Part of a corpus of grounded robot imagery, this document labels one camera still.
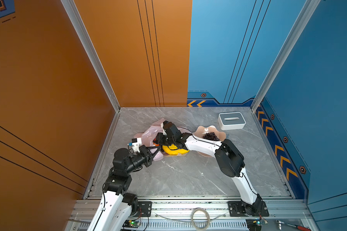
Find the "pink plastic bag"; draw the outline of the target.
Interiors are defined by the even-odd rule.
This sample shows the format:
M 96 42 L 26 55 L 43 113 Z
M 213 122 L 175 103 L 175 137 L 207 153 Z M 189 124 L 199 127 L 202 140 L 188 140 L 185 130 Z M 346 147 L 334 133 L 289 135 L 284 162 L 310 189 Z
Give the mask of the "pink plastic bag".
M 156 138 L 159 132 L 163 132 L 163 128 L 161 124 L 165 121 L 165 118 L 161 118 L 160 120 L 154 122 L 144 133 L 138 133 L 134 136 L 134 138 L 141 138 L 142 144 L 149 147 L 154 146 L 153 140 Z M 170 155 L 165 151 L 159 151 L 154 157 L 154 161 L 162 160 L 164 157 L 178 157 L 185 156 L 188 151 L 179 151 L 178 155 Z

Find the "yellow banana bunch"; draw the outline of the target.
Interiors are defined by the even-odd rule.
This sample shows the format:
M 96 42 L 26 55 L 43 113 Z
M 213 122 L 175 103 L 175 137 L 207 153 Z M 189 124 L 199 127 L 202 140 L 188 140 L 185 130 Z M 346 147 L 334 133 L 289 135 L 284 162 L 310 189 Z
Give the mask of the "yellow banana bunch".
M 186 150 L 186 149 L 179 149 L 174 144 L 172 144 L 170 146 L 163 145 L 162 148 L 166 154 L 171 155 L 171 156 L 185 155 L 189 152 L 189 150 Z

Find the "dark purple grape bunch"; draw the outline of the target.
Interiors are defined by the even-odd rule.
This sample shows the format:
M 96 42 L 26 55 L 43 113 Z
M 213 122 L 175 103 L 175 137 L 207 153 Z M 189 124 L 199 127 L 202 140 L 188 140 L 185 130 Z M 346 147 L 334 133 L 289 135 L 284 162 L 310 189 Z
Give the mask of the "dark purple grape bunch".
M 205 133 L 202 138 L 210 141 L 220 141 L 214 132 Z

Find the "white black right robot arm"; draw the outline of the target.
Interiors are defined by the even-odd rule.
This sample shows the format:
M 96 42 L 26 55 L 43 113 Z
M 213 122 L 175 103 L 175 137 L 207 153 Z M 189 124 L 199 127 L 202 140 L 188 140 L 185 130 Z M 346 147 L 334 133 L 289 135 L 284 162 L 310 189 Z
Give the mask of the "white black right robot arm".
M 214 157 L 219 169 L 231 178 L 237 187 L 241 200 L 231 202 L 229 210 L 237 216 L 268 217 L 266 203 L 254 189 L 246 172 L 244 156 L 229 139 L 212 141 L 200 138 L 191 132 L 181 132 L 177 126 L 169 121 L 161 124 L 163 132 L 159 132 L 153 143 L 172 156 L 196 151 Z

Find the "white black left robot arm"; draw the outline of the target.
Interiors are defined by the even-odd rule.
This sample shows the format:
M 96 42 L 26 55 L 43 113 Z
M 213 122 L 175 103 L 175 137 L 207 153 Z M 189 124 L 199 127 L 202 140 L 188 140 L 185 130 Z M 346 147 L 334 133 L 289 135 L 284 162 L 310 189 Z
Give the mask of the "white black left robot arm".
M 138 212 L 137 195 L 127 193 L 132 182 L 131 174 L 149 167 L 161 146 L 142 145 L 131 153 L 127 148 L 114 153 L 113 167 L 102 186 L 102 198 L 88 227 L 89 231 L 119 231 L 130 217 Z

